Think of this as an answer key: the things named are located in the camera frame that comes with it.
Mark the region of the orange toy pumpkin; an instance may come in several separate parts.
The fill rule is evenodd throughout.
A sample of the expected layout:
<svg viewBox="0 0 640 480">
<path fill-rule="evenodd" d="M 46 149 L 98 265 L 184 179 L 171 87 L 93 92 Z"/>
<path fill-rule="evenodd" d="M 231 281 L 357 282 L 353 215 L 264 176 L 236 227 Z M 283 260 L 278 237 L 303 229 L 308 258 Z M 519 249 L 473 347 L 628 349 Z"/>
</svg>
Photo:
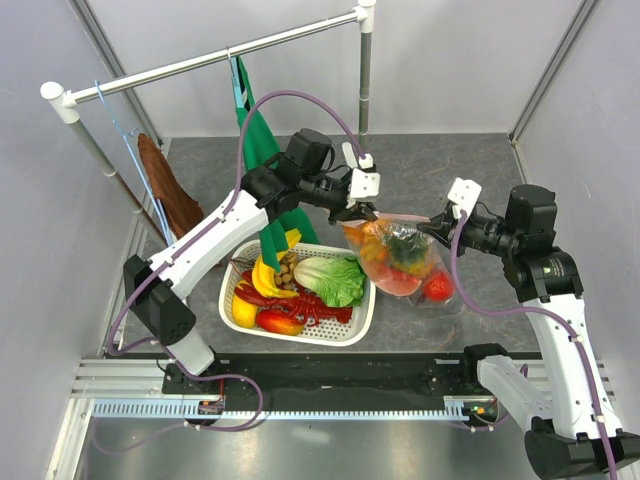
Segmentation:
<svg viewBox="0 0 640 480">
<path fill-rule="evenodd" d="M 361 233 L 359 254 L 362 260 L 381 263 L 387 261 L 386 237 L 390 228 L 391 222 L 385 219 L 364 222 L 357 226 Z"/>
</svg>

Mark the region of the clear pink zip top bag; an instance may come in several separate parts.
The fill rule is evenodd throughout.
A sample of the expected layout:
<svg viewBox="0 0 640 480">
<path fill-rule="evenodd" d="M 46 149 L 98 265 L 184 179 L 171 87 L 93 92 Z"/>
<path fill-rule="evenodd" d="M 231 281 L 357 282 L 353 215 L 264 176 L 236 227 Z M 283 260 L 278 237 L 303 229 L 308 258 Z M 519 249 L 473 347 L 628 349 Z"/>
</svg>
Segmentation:
<svg viewBox="0 0 640 480">
<path fill-rule="evenodd" d="M 371 221 L 344 222 L 346 241 L 370 280 L 382 292 L 413 306 L 444 305 L 455 285 L 436 240 L 418 229 L 429 219 L 379 213 Z"/>
</svg>

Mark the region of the toy watermelon slice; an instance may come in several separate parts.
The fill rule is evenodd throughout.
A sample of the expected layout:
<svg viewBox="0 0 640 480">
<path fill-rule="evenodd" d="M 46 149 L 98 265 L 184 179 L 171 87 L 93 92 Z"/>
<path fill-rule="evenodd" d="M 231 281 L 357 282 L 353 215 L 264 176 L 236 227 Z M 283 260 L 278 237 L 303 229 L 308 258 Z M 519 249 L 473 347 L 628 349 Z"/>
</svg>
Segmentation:
<svg viewBox="0 0 640 480">
<path fill-rule="evenodd" d="M 418 290 L 422 280 L 402 271 L 388 269 L 374 283 L 385 293 L 395 297 L 408 297 Z"/>
</svg>

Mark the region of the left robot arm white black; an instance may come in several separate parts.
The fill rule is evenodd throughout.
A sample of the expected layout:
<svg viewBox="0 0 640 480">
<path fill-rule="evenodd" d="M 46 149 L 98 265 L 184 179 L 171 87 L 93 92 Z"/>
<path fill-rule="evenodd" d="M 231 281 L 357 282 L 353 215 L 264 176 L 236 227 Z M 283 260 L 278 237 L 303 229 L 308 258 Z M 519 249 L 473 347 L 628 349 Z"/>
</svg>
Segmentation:
<svg viewBox="0 0 640 480">
<path fill-rule="evenodd" d="M 372 155 L 358 155 L 353 144 L 344 143 L 348 171 L 335 179 L 323 168 L 331 151 L 325 135 L 300 130 L 285 151 L 247 171 L 239 187 L 184 237 L 148 261 L 134 255 L 125 262 L 124 310 L 185 369 L 185 382 L 196 392 L 215 389 L 220 371 L 184 300 L 215 264 L 300 204 L 326 210 L 332 223 L 373 218 L 380 175 Z"/>
</svg>

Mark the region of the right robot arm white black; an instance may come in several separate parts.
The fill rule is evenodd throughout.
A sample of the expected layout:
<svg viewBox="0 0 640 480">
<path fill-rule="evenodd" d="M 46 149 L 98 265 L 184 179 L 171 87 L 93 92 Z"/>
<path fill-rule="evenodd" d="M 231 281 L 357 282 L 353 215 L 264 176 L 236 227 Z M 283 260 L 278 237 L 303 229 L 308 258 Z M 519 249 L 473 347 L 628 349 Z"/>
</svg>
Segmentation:
<svg viewBox="0 0 640 480">
<path fill-rule="evenodd" d="M 497 344 L 465 349 L 458 381 L 487 389 L 524 434 L 529 463 L 541 479 L 603 474 L 615 479 L 639 459 L 639 437 L 624 431 L 606 393 L 585 320 L 584 288 L 574 259 L 555 246 L 554 192 L 522 184 L 511 189 L 502 216 L 477 212 L 481 187 L 456 178 L 444 211 L 419 230 L 451 252 L 473 249 L 501 259 L 518 306 L 490 310 L 455 285 L 463 302 L 490 317 L 523 314 L 539 345 L 550 394 L 544 396 Z"/>
</svg>

